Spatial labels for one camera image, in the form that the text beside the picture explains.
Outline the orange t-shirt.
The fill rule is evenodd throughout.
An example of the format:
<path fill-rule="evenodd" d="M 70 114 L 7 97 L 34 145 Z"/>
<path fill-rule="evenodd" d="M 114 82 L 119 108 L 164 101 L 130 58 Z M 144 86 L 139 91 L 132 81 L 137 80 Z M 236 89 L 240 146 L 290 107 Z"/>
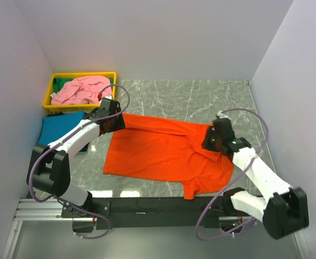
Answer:
<path fill-rule="evenodd" d="M 135 114 L 123 118 L 126 127 L 113 133 L 104 174 L 180 182 L 186 200 L 229 183 L 234 165 L 202 148 L 206 124 Z"/>

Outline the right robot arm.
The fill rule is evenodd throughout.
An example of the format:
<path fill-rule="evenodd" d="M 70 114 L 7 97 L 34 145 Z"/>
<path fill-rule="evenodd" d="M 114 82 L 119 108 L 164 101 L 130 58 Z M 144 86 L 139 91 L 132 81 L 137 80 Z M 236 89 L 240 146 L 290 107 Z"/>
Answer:
<path fill-rule="evenodd" d="M 218 198 L 226 214 L 252 216 L 275 240 L 309 226 L 304 190 L 282 180 L 245 138 L 236 138 L 230 119 L 217 117 L 208 127 L 202 147 L 225 156 L 260 191 L 260 196 L 254 196 L 243 188 L 226 189 Z"/>

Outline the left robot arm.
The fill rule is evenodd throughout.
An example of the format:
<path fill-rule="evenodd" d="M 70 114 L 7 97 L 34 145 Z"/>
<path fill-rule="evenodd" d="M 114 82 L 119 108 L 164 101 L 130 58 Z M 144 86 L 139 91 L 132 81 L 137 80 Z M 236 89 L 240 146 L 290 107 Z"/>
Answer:
<path fill-rule="evenodd" d="M 92 194 L 71 181 L 70 161 L 97 137 L 125 129 L 120 103 L 103 98 L 100 106 L 83 116 L 63 137 L 36 145 L 31 154 L 27 184 L 30 194 L 41 190 L 74 206 L 82 217 L 95 211 Z"/>

